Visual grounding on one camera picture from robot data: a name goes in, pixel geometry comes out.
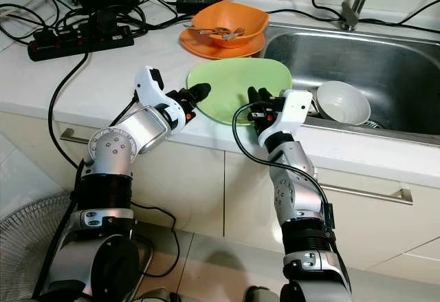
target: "faucet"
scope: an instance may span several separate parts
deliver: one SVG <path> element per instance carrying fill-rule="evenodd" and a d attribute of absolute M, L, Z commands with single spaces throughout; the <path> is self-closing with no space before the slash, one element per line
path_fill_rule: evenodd
<path fill-rule="evenodd" d="M 345 30 L 356 29 L 356 25 L 358 24 L 359 21 L 360 11 L 362 10 L 364 3 L 365 0 L 355 0 L 353 6 L 350 7 L 350 5 L 346 1 L 342 2 L 342 16 L 345 19 L 345 21 L 342 22 L 341 25 L 343 29 Z"/>

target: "green plate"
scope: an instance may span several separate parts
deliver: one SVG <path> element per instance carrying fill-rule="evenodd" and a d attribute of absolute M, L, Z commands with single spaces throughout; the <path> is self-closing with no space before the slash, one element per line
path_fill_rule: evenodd
<path fill-rule="evenodd" d="M 188 75 L 188 88 L 197 83 L 209 83 L 209 96 L 197 106 L 210 118 L 230 125 L 235 111 L 249 103 L 248 88 L 265 87 L 272 95 L 292 88 L 292 76 L 278 61 L 263 58 L 231 58 L 203 63 Z M 238 119 L 248 125 L 246 113 Z"/>

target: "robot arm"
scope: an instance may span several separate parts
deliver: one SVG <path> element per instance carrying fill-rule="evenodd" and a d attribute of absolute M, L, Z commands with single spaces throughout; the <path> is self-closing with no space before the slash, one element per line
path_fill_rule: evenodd
<path fill-rule="evenodd" d="M 157 69 L 136 76 L 134 103 L 116 124 L 92 135 L 84 159 L 77 209 L 49 268 L 44 302 L 131 300 L 139 279 L 138 248 L 131 240 L 131 163 L 195 117 L 193 109 L 210 91 L 208 84 L 162 92 Z"/>
<path fill-rule="evenodd" d="M 269 160 L 274 205 L 285 249 L 283 272 L 289 285 L 281 301 L 351 301 L 349 278 L 336 248 L 331 204 L 313 179 L 315 168 L 301 143 L 294 140 L 311 103 L 307 91 L 284 91 L 272 97 L 266 89 L 248 90 L 251 113 L 260 146 Z M 293 172 L 289 167 L 299 170 Z M 267 292 L 255 291 L 254 301 Z"/>

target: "cabinet handle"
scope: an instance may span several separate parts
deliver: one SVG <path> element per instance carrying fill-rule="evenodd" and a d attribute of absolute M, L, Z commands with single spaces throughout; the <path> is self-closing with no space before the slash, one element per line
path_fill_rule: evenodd
<path fill-rule="evenodd" d="M 60 139 L 65 140 L 66 142 L 77 142 L 79 144 L 89 144 L 89 140 L 85 138 L 74 137 L 75 130 L 72 128 L 67 128 L 61 134 Z"/>
<path fill-rule="evenodd" d="M 413 205 L 413 197 L 411 191 L 407 188 L 401 188 L 394 192 L 392 195 L 383 195 L 373 192 L 356 190 L 354 188 L 340 187 L 334 185 L 321 184 L 321 187 L 334 192 L 346 193 L 351 195 L 358 195 L 360 197 L 369 197 L 371 199 L 378 199 L 382 201 L 397 202 L 398 204 L 406 204 L 408 206 Z"/>

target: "kitchen counter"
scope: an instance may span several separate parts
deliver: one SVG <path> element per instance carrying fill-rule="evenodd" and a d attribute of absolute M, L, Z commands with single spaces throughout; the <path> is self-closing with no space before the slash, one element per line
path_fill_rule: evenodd
<path fill-rule="evenodd" d="M 264 10 L 286 7 L 285 2 L 279 1 L 240 2 Z M 172 17 L 152 3 L 144 10 L 149 23 Z M 292 14 L 273 14 L 270 19 L 298 25 L 336 27 Z M 96 128 L 108 125 L 130 101 L 134 76 L 143 65 L 161 71 L 164 91 L 184 87 L 188 73 L 208 59 L 192 55 L 180 46 L 178 37 L 183 29 L 177 24 L 165 30 L 151 31 L 136 39 L 134 46 L 91 54 L 87 64 L 58 97 L 55 120 Z M 360 25 L 358 30 L 440 41 L 440 35 L 403 28 Z M 0 52 L 0 111 L 46 118 L 53 91 L 81 58 L 82 55 L 78 55 L 34 63 L 28 58 L 26 48 L 19 44 Z M 259 155 L 264 154 L 257 147 L 249 127 L 239 127 L 239 133 L 246 147 Z M 239 152 L 230 126 L 215 122 L 200 112 L 183 131 L 169 139 Z M 302 142 L 318 167 L 440 187 L 440 147 L 306 126 L 299 129 L 296 139 Z"/>

